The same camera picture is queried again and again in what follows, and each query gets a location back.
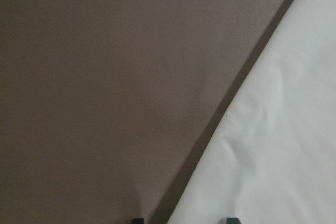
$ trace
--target brown wall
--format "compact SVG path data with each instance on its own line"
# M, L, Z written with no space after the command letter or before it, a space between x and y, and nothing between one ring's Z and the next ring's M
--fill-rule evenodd
M155 224L284 0L1 1L0 223Z

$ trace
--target white fabric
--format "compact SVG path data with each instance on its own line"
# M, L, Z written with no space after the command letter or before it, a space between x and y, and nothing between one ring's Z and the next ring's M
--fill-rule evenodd
M336 0L294 0L169 224L336 223Z

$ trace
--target white sheet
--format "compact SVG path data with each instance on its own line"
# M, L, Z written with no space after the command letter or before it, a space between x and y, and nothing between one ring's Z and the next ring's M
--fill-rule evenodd
M169 224L336 223L336 0L295 0Z

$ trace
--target black object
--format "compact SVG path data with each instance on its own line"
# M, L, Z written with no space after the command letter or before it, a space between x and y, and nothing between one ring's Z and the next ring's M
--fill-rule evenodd
M238 218L227 218L226 224L241 224Z
M132 220L131 224L145 224L145 220L144 218L136 218Z

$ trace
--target gray surface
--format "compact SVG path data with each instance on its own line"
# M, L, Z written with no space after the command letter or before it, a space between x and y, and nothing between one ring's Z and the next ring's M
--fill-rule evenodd
M0 222L167 218L283 1L2 1Z

